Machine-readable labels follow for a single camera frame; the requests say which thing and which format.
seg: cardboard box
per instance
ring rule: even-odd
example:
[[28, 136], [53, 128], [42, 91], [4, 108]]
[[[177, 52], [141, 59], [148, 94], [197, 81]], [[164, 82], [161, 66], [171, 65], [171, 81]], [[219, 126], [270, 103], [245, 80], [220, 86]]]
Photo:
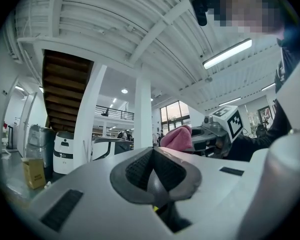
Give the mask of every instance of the cardboard box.
[[37, 189], [46, 185], [43, 159], [23, 158], [22, 163], [25, 181], [30, 188]]

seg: wooden staircase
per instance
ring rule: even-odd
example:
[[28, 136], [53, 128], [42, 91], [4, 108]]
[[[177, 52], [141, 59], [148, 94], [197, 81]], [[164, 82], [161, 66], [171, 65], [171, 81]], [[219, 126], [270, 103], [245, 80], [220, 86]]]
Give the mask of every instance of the wooden staircase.
[[93, 62], [62, 52], [45, 50], [42, 69], [47, 127], [74, 133], [81, 100]]

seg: black jacket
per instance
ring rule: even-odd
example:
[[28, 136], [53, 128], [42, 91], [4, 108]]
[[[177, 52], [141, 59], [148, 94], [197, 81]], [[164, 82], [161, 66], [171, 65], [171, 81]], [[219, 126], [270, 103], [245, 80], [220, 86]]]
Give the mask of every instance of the black jacket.
[[[276, 92], [288, 79], [300, 61], [300, 26], [288, 24], [284, 31], [284, 39], [277, 41], [282, 51], [283, 68], [278, 67], [275, 76]], [[260, 149], [267, 149], [278, 138], [286, 135], [291, 129], [288, 118], [282, 107], [275, 101], [276, 114], [271, 128], [261, 138], [249, 138], [243, 135], [233, 142], [232, 148], [225, 159], [249, 162], [253, 153]]]

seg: picture frame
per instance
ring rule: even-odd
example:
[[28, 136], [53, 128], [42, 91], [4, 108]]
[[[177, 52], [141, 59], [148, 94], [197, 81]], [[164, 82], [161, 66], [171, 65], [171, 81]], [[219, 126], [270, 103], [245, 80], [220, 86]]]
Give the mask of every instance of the picture frame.
[[273, 119], [271, 109], [269, 106], [265, 106], [261, 109], [258, 109], [258, 114], [260, 118], [260, 122], [265, 123], [269, 118]]

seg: white column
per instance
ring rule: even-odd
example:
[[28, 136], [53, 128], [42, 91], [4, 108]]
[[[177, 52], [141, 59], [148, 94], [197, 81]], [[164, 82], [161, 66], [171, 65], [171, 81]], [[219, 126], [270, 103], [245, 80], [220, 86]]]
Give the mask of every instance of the white column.
[[143, 76], [136, 80], [134, 106], [134, 149], [152, 147], [151, 84]]
[[107, 122], [103, 122], [103, 130], [102, 130], [102, 136], [106, 137], [107, 136]]
[[88, 85], [81, 100], [74, 130], [73, 169], [87, 163], [91, 155], [95, 109], [106, 69], [107, 66], [100, 63], [93, 65]]

